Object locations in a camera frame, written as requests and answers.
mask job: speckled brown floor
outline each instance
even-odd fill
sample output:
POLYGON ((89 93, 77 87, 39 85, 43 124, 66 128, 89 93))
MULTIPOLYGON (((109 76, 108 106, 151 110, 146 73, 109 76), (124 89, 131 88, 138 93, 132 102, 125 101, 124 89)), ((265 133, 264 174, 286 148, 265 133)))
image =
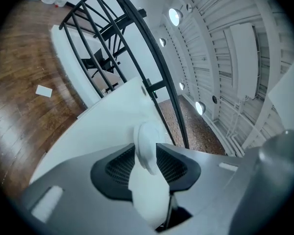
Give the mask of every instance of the speckled brown floor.
MULTIPOLYGON (((179 101, 186 125, 190 149, 211 154, 224 155, 224 148, 204 119, 184 97, 179 96, 179 101)), ((184 147, 182 135, 171 101, 164 101, 160 103, 159 106, 168 123, 176 145, 184 147)))

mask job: brown hardwood floor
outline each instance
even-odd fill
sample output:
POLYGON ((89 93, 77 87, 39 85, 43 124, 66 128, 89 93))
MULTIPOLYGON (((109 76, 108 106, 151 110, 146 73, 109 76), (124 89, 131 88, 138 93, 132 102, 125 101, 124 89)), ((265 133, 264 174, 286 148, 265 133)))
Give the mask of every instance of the brown hardwood floor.
POLYGON ((23 0, 0 31, 0 185, 10 197, 28 185, 44 153, 85 110, 50 39, 69 10, 23 0), (37 95, 38 85, 52 88, 52 96, 37 95))

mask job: air conditioning unit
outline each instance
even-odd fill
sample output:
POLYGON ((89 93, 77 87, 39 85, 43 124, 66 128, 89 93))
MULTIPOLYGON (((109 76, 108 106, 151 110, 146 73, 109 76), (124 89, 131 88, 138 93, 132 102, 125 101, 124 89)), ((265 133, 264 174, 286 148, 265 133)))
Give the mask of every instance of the air conditioning unit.
POLYGON ((260 83, 260 48, 251 23, 236 24, 224 30, 232 68, 232 87, 237 97, 254 99, 260 83))

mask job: handrail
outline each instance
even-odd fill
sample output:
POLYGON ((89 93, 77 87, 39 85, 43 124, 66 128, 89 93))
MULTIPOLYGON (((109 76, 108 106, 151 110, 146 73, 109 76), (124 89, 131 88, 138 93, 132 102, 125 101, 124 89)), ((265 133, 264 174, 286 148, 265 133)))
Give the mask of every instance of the handrail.
POLYGON ((143 81, 143 84, 144 86, 146 87, 147 89, 147 92, 148 94, 150 95, 151 97, 151 100, 154 102, 155 104, 155 107, 156 107, 156 110, 158 111, 158 114, 161 118, 161 120, 163 121, 163 124, 165 126, 165 128, 167 129, 168 131, 168 134, 173 142, 173 144, 175 145, 175 141, 174 141, 174 138, 169 130, 169 127, 168 127, 168 124, 166 123, 166 120, 161 112, 161 109, 157 103, 157 100, 155 98, 155 95, 154 95, 154 90, 158 90, 160 88, 166 88, 167 91, 168 91, 168 94, 169 94, 169 97, 171 99, 171 102, 172 102, 172 105, 173 105, 173 109, 174 109, 174 112, 175 112, 175 115, 176 115, 176 118, 177 118, 177 121, 178 121, 178 124, 179 124, 179 127, 180 127, 180 131, 181 131, 181 134, 182 134, 182 138, 183 138, 183 142, 184 142, 184 146, 185 148, 189 148, 189 142, 188 142, 188 138, 187 138, 187 132, 186 132, 186 127, 185 127, 185 122, 184 122, 184 118, 183 118, 183 115, 182 115, 182 111, 181 111, 181 107, 180 107, 180 104, 179 104, 179 101, 178 101, 178 97, 177 97, 177 93, 176 93, 176 90, 175 90, 175 86, 174 86, 174 83, 173 83, 173 80, 172 80, 172 77, 171 77, 171 74, 170 74, 170 71, 169 71, 169 68, 165 62, 165 59, 160 51, 160 48, 159 46, 157 45, 150 29, 148 28, 148 26, 146 25, 145 21, 143 20, 143 17, 141 15, 141 12, 138 12, 137 9, 134 7, 134 5, 131 3, 130 0, 116 0, 121 9, 123 10, 124 12, 124 17, 125 18, 128 18, 129 20, 133 21, 138 30, 140 31, 142 37, 144 38, 154 60, 155 60, 155 63, 157 64, 158 66, 158 69, 160 71, 160 74, 162 76, 162 81, 159 81, 158 83, 155 83, 153 85, 149 85, 147 83, 147 79, 145 78, 145 75, 142 71, 142 69, 140 68, 140 65, 138 64, 135 56, 133 55, 131 49, 129 48, 123 34, 124 34, 124 30, 125 30, 125 27, 124 28, 119 28, 119 25, 117 24, 117 22, 112 18, 112 16, 110 15, 110 12, 113 14, 113 16, 115 16, 117 18, 117 15, 111 10, 110 7, 108 7, 108 5, 103 1, 103 0, 97 0, 98 4, 100 5, 100 7, 102 8, 102 10, 104 11, 104 13, 106 14, 107 18, 108 19, 105 19, 105 17, 103 15, 99 15, 100 17, 104 18, 105 21, 109 22, 108 26, 113 29, 113 35, 115 35, 115 41, 114 41, 114 50, 113 52, 110 51, 110 44, 111 44, 111 37, 108 38, 109 40, 109 47, 107 46, 107 44, 105 43, 105 39, 102 37, 102 32, 98 30, 98 24, 96 24, 94 22, 94 20, 92 19, 91 15, 89 14, 88 12, 88 9, 91 9, 92 11, 95 11, 94 9, 92 9, 88 4, 86 4, 87 0, 81 0, 69 13, 68 15, 64 18, 64 20, 62 21, 59 29, 62 29, 63 27, 65 28, 65 32, 68 36, 68 39, 69 39, 69 42, 70 42, 70 45, 72 46, 72 50, 74 52, 74 54, 76 55, 82 69, 84 70, 86 76, 88 77, 89 81, 91 82, 91 84, 94 86, 95 90, 98 92, 98 88, 96 87, 96 85, 94 84, 93 80, 91 79, 91 77, 87 74, 87 71, 83 65, 82 62, 80 62, 80 57, 77 53, 77 50, 76 48, 74 47, 74 44, 72 42, 72 39, 70 37, 70 33, 68 32, 68 29, 66 27, 66 25, 70 25, 70 26, 75 26, 83 43, 84 43, 84 46, 86 47, 86 50, 87 52, 90 54, 91 56, 91 61, 94 63, 95 67, 97 68, 97 70, 99 71, 100 75, 102 76, 102 78, 104 79, 104 81, 106 82, 106 84, 108 85, 109 89, 111 91, 113 91, 113 86, 110 84, 110 82, 106 79, 104 73, 102 72, 102 69, 101 67, 99 66, 98 64, 98 61, 96 60, 95 56, 91 53, 91 49, 90 47, 88 46, 87 44, 87 41, 85 40, 85 37, 83 36, 83 32, 81 31, 83 28, 79 26, 78 24, 78 21, 76 20, 75 16, 77 16, 77 14, 75 14, 75 12, 77 10, 79 10, 79 8, 82 6, 83 8, 83 11, 85 12, 85 15, 86 15, 86 19, 90 22, 91 26, 92 26, 92 30, 95 32, 96 34, 96 37, 99 38, 101 44, 103 45, 105 51, 107 52, 108 56, 109 56, 109 62, 111 61, 112 64, 114 65, 114 67, 117 69, 117 72, 120 74, 122 80, 124 82, 126 82, 126 79, 125 77, 123 76, 121 70, 119 69, 118 67, 118 64, 116 62, 116 56, 115 54, 117 52, 119 52, 119 49, 120 49, 120 45, 121 43, 123 43, 124 47, 122 48, 122 50, 126 50, 130 56, 130 58, 132 59, 139 75, 141 76, 142 78, 142 81, 143 81), (73 21, 74 21, 74 25, 68 23, 68 20, 70 18, 73 18, 73 21), (118 46, 118 50, 117 52, 114 53, 115 51, 115 47, 116 47, 116 38, 117 36, 119 36, 119 46, 118 46))

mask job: black metal railing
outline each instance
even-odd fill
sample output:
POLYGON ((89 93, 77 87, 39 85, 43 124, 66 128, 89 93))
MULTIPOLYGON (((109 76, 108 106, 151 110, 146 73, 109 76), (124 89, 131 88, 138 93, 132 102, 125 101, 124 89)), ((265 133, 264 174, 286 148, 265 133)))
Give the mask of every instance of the black metal railing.
POLYGON ((160 115, 161 120, 163 121, 163 123, 168 131, 170 138, 172 139, 173 144, 175 145, 175 141, 173 139, 173 136, 169 130, 169 127, 166 123, 166 120, 165 120, 165 118, 160 110, 160 107, 156 101, 155 93, 154 93, 156 90, 166 87, 168 94, 170 96, 172 105, 173 105, 174 112, 176 114, 176 118, 177 118, 180 130, 181 130, 182 138, 184 141, 184 146, 186 148, 189 148, 185 123, 184 123, 181 107, 180 107, 180 104, 178 101, 178 97, 177 97, 177 94, 175 91, 175 86, 174 86, 172 77, 170 75, 168 66, 165 62, 165 59, 159 49, 159 46, 157 45, 150 29, 148 28, 148 26, 146 25, 146 23, 143 19, 143 17, 146 16, 145 10, 141 9, 138 11, 134 7, 134 5, 131 3, 130 0, 116 0, 124 12, 124 15, 118 17, 116 15, 116 13, 113 12, 113 10, 103 0, 96 0, 99 4, 100 8, 105 13, 105 15, 107 17, 106 18, 102 14, 100 14, 97 10, 95 10, 90 5, 88 5, 86 3, 86 1, 87 0, 81 0, 68 13, 68 15, 62 21, 59 29, 64 28, 64 30, 67 34, 69 43, 72 47, 72 50, 73 50, 74 54, 76 55, 76 58, 77 58, 79 64, 81 65, 83 71, 85 72, 88 80, 93 85, 96 92, 99 94, 99 96, 101 98, 104 97, 103 93, 99 90, 99 88, 96 86, 96 84, 92 80, 92 77, 94 77, 94 75, 97 72, 100 73, 103 80, 107 84, 108 89, 111 91, 114 90, 115 85, 112 85, 110 83, 110 81, 107 79, 107 77, 103 71, 113 72, 113 69, 115 69, 117 71, 117 73, 119 74, 120 78, 122 79, 122 81, 124 83, 126 82, 126 78, 123 75, 121 69, 119 68, 120 63, 117 62, 117 58, 123 52, 127 51, 127 53, 129 54, 130 58, 132 59, 132 61, 134 63, 139 75, 142 78, 143 84, 146 87, 148 94, 150 95, 152 101, 155 104, 155 107, 160 115), (98 22, 94 22, 89 10, 91 10, 94 14, 98 15, 101 19, 103 19, 105 22, 107 22, 107 25, 101 26, 100 24, 98 24, 98 22), (76 17, 79 17, 85 21, 88 21, 90 23, 92 29, 87 29, 85 27, 81 27, 76 17), (140 65, 138 64, 136 58, 134 57, 131 49, 129 48, 129 46, 123 36, 125 28, 132 23, 134 23, 137 26, 142 37, 144 38, 153 58, 155 60, 155 63, 158 66, 160 74, 162 76, 162 80, 155 83, 155 84, 152 84, 152 85, 148 84, 147 79, 145 78, 145 75, 144 75, 140 65), (88 54, 90 55, 90 59, 82 60, 80 58, 80 56, 76 50, 76 47, 74 46, 72 38, 70 36, 70 33, 68 31, 68 26, 75 27, 77 29, 77 31, 82 39, 82 42, 83 42, 84 46, 86 47, 88 54), (85 36, 83 35, 83 31, 94 34, 94 37, 98 38, 100 40, 104 50, 106 51, 106 53, 108 55, 108 58, 106 60, 99 60, 98 61, 98 59, 96 58, 96 54, 92 53, 91 48, 89 47, 89 45, 85 39, 85 36), (111 38, 113 36, 114 36, 114 42, 113 42, 113 48, 111 50, 111 38), (119 37, 119 44, 118 44, 118 48, 116 50, 117 37, 119 37), (94 75, 90 76, 88 73, 88 69, 97 69, 97 70, 94 75))

